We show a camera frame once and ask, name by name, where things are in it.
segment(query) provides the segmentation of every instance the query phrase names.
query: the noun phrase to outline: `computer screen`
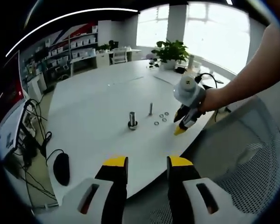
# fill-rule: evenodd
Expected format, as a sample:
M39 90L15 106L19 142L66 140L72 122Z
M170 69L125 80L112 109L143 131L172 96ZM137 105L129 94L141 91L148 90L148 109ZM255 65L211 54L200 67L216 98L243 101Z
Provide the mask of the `computer screen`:
M19 74L19 52L15 53L0 71L0 122L23 99Z

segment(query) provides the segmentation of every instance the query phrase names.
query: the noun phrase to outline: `white chair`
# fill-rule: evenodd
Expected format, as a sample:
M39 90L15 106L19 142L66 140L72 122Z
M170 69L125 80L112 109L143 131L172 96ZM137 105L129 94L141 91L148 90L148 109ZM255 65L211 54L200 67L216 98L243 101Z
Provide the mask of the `white chair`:
M113 64L127 62L126 49L115 48L113 50Z

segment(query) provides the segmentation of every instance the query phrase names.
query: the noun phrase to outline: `ceiling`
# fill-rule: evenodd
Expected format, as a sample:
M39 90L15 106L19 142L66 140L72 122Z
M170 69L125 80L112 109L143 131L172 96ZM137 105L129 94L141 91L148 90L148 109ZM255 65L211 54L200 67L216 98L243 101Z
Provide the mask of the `ceiling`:
M21 1L2 1L0 3L0 66L4 63L5 54L29 31L40 26L41 24L52 20L58 16L90 9L101 7L121 7L136 10L143 10L149 7L167 4L180 5L186 4L184 0L113 0L112 3L106 4L106 1L85 1L85 0L38 0L39 4L35 7L28 25L24 29L25 20L31 8L35 5L36 0L21 0ZM209 0L209 2L216 2L226 4L226 0ZM233 6L249 13L249 16L258 20L263 24L267 24L266 20L259 14L246 0L232 0ZM64 18L56 21L42 28L40 31L31 35L19 48L26 48L26 46L47 36L53 32L59 31L64 28L69 28L73 25L78 25L91 20L115 20L122 21L131 17L135 13L122 12L122 11L108 11L83 13Z

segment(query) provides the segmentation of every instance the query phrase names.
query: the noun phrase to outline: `ceiling light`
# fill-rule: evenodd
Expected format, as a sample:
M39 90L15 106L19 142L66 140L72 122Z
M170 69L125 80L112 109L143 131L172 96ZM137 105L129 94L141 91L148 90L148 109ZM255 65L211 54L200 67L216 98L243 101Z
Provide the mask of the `ceiling light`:
M233 5L231 0L226 0L229 5Z
M18 46L23 40L25 40L28 36L30 36L31 34L33 34L35 31L39 30L40 28L48 25L49 23L52 23L56 20L59 20L59 19L62 19L66 16L70 16L70 15L75 15L75 14L79 14L79 13L86 13L86 12L92 12L92 11L102 11L102 10L119 10L119 11L128 11L128 12L138 12L138 10L134 10L134 9L128 9L128 8L92 8L92 9L86 9L86 10L82 10L82 11L77 11L77 12L73 12L73 13L68 13L66 15L62 15L62 16L59 16L55 19L52 19L42 25L40 25L39 27L35 28L34 30L32 30L31 32L29 32L28 34L26 34L22 39L20 39L10 50L9 52L5 55L5 57L7 57L10 52L13 51L13 49L16 48L16 46Z

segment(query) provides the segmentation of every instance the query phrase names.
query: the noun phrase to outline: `floor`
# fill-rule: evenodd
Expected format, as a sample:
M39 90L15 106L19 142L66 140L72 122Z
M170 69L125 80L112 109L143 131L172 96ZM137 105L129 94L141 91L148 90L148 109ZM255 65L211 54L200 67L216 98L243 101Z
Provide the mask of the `floor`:
M44 118L48 117L50 103L53 97L54 91L46 94L43 96L42 101L40 102L40 109L42 112L42 116ZM211 117L209 122L207 123L205 128L210 127L215 123L214 117L215 114ZM228 112L219 112L217 114L216 120L219 121L222 118L226 117L229 113ZM42 120L43 126L46 129L46 121ZM42 134L40 132L40 127L37 122L34 122L34 126L36 129L36 139L42 143ZM48 169L46 167L46 160L45 158L38 153L38 155L34 158L32 162L32 166L29 168L28 172L39 182L42 186L49 191L51 194L54 194L53 189L51 187L50 178L48 174ZM33 183L35 186L42 188L38 183L36 183L29 175L27 176L27 180ZM48 196L44 195L40 191L28 186L28 191L30 194L30 200L33 207L43 207L45 204L54 204L56 201Z

